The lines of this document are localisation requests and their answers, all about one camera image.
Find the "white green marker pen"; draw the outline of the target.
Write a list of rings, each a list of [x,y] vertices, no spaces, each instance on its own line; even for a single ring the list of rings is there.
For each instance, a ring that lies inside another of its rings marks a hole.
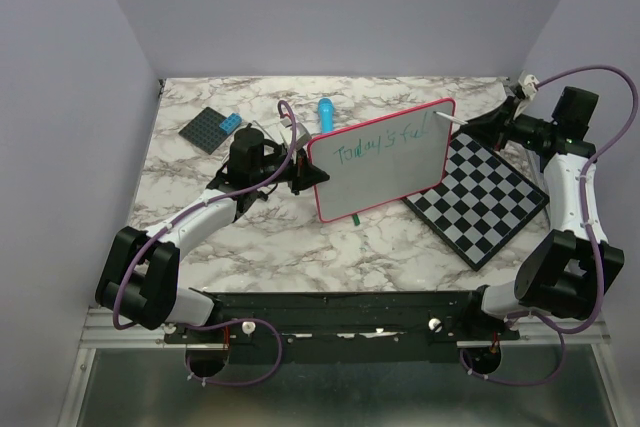
[[[453,123],[453,124],[459,125],[459,126],[466,126],[466,125],[468,125],[468,122],[467,122],[467,121],[465,121],[465,120],[463,120],[463,119],[459,119],[459,118],[457,118],[457,117],[455,117],[455,116],[452,116],[452,115],[446,114],[446,113],[441,112],[441,111],[437,111],[437,112],[435,112],[435,115],[436,115],[436,116],[438,116],[438,117],[440,117],[440,118],[442,118],[442,119],[445,119],[445,120],[447,120],[447,121],[449,121],[449,122],[451,122],[451,123]]]

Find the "pink framed whiteboard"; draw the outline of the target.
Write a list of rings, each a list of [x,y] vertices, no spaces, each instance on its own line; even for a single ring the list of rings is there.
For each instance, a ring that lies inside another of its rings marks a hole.
[[[315,137],[312,163],[330,179],[314,187],[319,219],[332,222],[440,184],[452,137],[451,98]]]

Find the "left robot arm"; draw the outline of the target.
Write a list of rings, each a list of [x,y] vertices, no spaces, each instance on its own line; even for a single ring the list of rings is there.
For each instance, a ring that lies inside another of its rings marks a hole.
[[[222,327],[213,299],[178,285],[181,261],[216,231],[239,220],[270,185],[285,183],[293,194],[328,180],[304,150],[311,140],[300,123],[280,127],[281,144],[252,126],[236,131],[227,161],[200,196],[172,217],[144,230],[117,232],[95,293],[96,302],[117,319],[149,330],[187,324],[201,342]]]

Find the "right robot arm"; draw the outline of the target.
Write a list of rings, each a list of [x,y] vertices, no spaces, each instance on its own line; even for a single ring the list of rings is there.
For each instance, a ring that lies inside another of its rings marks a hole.
[[[478,289],[476,305],[460,314],[460,326],[480,339],[496,318],[522,311],[586,320],[597,294],[609,288],[624,264],[622,250],[608,242],[597,214],[595,153],[585,141],[598,102],[595,93],[567,87],[549,121],[524,114],[530,94],[511,87],[497,108],[470,120],[460,131],[493,150],[513,142],[538,155],[549,195],[550,231],[525,259],[514,281]]]

